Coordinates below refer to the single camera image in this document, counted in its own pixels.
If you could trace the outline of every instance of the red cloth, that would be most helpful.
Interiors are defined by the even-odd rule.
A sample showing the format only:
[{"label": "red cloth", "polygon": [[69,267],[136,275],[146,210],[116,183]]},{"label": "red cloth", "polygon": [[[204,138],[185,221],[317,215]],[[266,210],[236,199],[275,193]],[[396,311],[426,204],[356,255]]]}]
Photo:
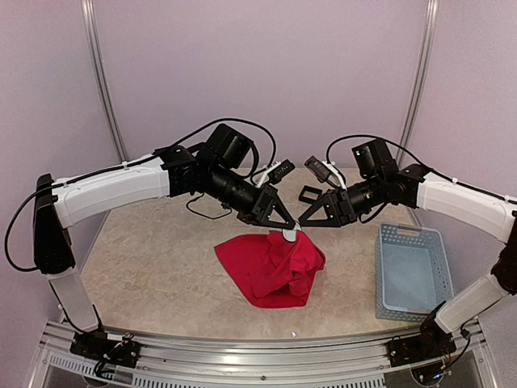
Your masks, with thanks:
[{"label": "red cloth", "polygon": [[270,232],[232,238],[215,249],[246,299],[266,309],[305,306],[316,271],[325,266],[323,252],[300,231],[296,242]]}]

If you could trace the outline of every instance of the wall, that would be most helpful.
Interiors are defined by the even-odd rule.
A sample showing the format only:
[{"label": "wall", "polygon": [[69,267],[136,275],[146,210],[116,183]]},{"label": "wall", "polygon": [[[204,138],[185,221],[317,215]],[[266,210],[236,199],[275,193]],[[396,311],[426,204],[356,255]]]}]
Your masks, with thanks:
[{"label": "wall", "polygon": [[[517,2],[440,2],[422,105],[411,150],[460,180],[517,196]],[[456,291],[496,261],[502,244],[472,227],[431,213],[442,231]],[[481,315],[502,385],[517,381],[515,298]]]},{"label": "wall", "polygon": [[[116,163],[103,118],[80,2],[0,2],[0,181],[3,233],[39,175],[78,175]],[[32,204],[11,239],[17,264],[32,264]],[[71,230],[81,262],[103,216]],[[22,274],[0,254],[0,386],[21,386],[57,304],[39,273]]]},{"label": "wall", "polygon": [[[343,134],[398,141],[426,7],[425,0],[96,2],[128,152],[139,157],[222,116],[265,125],[279,158],[299,165]],[[239,128],[269,158],[267,138]],[[353,163],[351,144],[337,157],[342,165]]]}]

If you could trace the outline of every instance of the light blue basket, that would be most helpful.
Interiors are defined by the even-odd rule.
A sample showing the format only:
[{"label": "light blue basket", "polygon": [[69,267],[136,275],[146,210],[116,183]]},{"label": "light blue basket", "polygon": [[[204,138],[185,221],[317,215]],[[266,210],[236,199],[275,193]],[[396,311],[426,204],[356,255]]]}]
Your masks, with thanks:
[{"label": "light blue basket", "polygon": [[438,230],[382,222],[376,243],[376,317],[421,322],[452,298],[452,282]]}]

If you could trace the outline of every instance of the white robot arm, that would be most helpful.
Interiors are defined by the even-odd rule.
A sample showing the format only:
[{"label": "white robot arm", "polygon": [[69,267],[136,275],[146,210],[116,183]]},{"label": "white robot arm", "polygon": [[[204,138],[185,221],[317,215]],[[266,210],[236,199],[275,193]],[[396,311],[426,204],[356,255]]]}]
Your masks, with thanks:
[{"label": "white robot arm", "polygon": [[[156,150],[135,161],[74,178],[38,179],[34,212],[36,267],[48,278],[70,324],[79,332],[102,330],[70,249],[67,229],[85,218],[139,200],[201,192],[238,211],[237,218],[257,226],[291,230],[295,227],[273,183],[294,166],[276,163],[260,186],[245,181],[239,167],[253,142],[221,124],[205,142],[186,149],[180,145]],[[283,219],[271,221],[273,209]]]},{"label": "white robot arm", "polygon": [[[334,185],[334,189],[321,194],[300,216],[302,227],[345,226],[362,221],[361,216],[370,213],[373,207],[391,203],[442,213],[484,230],[506,244],[500,260],[489,272],[432,311],[422,323],[418,338],[396,339],[388,345],[392,366],[454,352],[453,331],[505,296],[517,293],[517,200],[449,179],[422,163],[400,170],[384,139],[376,138],[353,148],[352,152],[365,180],[348,188]],[[332,176],[338,178],[328,161],[311,157],[305,165],[320,182],[328,182]],[[326,219],[312,219],[320,209],[325,211]]]},{"label": "white robot arm", "polygon": [[[517,205],[510,203],[511,198],[499,200],[462,187],[457,182],[449,182],[433,172],[425,175],[424,179],[418,186],[417,206],[420,209],[463,221],[508,244],[517,212]],[[436,323],[446,333],[458,330],[465,322],[510,294],[509,287],[503,288],[504,283],[492,272],[487,272],[445,303],[436,313]]]}]

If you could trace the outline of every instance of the marble table surface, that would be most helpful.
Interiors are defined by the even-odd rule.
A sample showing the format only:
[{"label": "marble table surface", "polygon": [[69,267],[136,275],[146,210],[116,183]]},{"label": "marble table surface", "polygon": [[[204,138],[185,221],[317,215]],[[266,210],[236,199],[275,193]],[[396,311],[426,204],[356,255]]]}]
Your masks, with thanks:
[{"label": "marble table surface", "polygon": [[[359,181],[344,169],[348,184]],[[297,197],[304,184],[318,184],[295,169],[277,185],[291,215],[307,204]],[[82,271],[86,289],[104,325],[165,335],[222,339],[285,339],[356,335],[408,327],[375,317],[375,241],[382,221],[411,224],[407,209],[388,206],[368,224],[305,228],[326,254],[305,307],[253,307],[219,263],[213,248],[241,234],[266,234],[235,213],[217,221],[185,209],[189,195],[146,200],[112,210]],[[211,215],[224,210],[205,196],[192,207]]]}]

